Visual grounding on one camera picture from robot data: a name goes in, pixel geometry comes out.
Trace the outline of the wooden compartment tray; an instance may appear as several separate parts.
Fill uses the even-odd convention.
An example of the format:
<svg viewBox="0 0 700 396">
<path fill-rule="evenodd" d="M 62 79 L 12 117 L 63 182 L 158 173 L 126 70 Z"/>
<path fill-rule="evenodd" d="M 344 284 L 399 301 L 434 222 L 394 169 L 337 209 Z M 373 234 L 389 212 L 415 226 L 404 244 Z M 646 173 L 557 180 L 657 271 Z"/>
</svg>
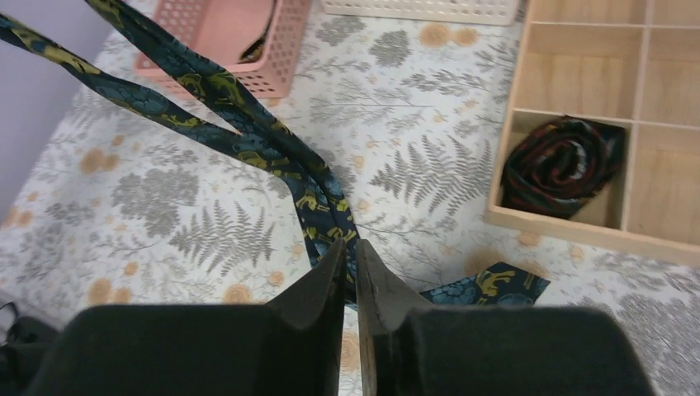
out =
<svg viewBox="0 0 700 396">
<path fill-rule="evenodd" d="M 698 265 L 698 2 L 528 4 L 485 219 Z"/>
</svg>

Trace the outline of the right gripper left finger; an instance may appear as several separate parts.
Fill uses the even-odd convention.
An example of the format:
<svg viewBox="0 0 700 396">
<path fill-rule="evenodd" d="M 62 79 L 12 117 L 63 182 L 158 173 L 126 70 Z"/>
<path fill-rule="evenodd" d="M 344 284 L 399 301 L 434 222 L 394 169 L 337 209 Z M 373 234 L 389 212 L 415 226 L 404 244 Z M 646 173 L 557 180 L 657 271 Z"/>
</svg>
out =
<svg viewBox="0 0 700 396">
<path fill-rule="evenodd" d="M 51 343 L 29 395 L 335 395 L 346 247 L 265 304 L 102 305 Z"/>
</svg>

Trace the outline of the white plastic basket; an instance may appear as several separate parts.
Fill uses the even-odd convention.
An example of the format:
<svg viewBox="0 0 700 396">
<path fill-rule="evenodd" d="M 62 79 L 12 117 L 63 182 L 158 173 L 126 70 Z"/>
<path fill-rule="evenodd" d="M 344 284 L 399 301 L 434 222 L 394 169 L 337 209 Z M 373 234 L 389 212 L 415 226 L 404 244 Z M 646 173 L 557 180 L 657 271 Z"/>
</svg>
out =
<svg viewBox="0 0 700 396">
<path fill-rule="evenodd" d="M 328 14 L 455 22 L 488 26 L 510 25 L 519 0 L 322 0 Z"/>
</svg>

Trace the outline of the blue floral necktie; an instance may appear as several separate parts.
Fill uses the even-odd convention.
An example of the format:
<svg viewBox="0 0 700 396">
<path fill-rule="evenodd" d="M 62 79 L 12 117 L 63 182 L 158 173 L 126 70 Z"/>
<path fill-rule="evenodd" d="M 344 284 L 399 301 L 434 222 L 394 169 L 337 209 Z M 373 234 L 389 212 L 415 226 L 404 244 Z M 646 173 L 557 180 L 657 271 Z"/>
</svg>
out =
<svg viewBox="0 0 700 396">
<path fill-rule="evenodd" d="M 231 72 L 196 53 L 133 7 L 122 1 L 93 1 L 91 7 L 228 127 L 194 116 L 153 89 L 96 68 L 11 16 L 1 17 L 1 38 L 58 64 L 115 105 L 284 182 L 295 201 L 311 265 L 329 257 L 333 243 L 344 242 L 345 303 L 356 308 L 361 239 L 343 189 L 327 163 L 267 111 Z"/>
</svg>

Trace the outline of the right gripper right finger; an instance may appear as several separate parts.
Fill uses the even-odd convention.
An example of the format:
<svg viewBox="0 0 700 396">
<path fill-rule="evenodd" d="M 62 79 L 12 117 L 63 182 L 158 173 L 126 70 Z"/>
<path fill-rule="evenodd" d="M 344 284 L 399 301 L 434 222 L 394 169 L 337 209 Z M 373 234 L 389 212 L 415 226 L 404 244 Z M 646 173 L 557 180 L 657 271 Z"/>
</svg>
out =
<svg viewBox="0 0 700 396">
<path fill-rule="evenodd" d="M 632 344 L 585 307 L 435 305 L 357 245 L 365 395 L 651 395 Z"/>
</svg>

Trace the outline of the dark rolled necktie in tray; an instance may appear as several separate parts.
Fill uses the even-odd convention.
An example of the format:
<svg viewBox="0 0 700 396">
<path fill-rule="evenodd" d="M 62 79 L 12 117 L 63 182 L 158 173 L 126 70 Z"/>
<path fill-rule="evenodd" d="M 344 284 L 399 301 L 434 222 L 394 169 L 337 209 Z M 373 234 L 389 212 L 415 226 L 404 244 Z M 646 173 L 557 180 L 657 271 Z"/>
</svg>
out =
<svg viewBox="0 0 700 396">
<path fill-rule="evenodd" d="M 502 206 L 570 219 L 621 169 L 627 130 L 569 115 L 536 127 L 506 158 Z"/>
</svg>

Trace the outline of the black gold necktie in basket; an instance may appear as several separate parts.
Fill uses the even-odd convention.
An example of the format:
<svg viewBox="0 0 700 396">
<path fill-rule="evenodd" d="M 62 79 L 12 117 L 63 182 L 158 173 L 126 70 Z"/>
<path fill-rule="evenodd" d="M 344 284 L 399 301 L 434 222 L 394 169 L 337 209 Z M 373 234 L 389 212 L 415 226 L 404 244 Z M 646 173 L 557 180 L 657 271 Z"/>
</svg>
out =
<svg viewBox="0 0 700 396">
<path fill-rule="evenodd" d="M 265 43 L 271 29 L 277 0 L 272 0 L 272 8 L 267 18 L 267 24 L 262 34 L 240 55 L 239 64 L 251 64 L 258 62 L 263 55 Z"/>
</svg>

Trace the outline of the pink plastic basket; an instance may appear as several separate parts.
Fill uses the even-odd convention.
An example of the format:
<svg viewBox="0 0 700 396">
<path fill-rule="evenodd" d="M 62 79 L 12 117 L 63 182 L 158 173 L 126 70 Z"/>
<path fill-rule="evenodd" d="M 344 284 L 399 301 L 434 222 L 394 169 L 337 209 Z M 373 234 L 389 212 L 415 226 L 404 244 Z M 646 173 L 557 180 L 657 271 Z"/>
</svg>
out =
<svg viewBox="0 0 700 396">
<path fill-rule="evenodd" d="M 152 20 L 184 45 L 229 70 L 257 98 L 291 90 L 311 1 L 277 1 L 258 62 L 240 55 L 263 33 L 272 1 L 160 1 Z"/>
</svg>

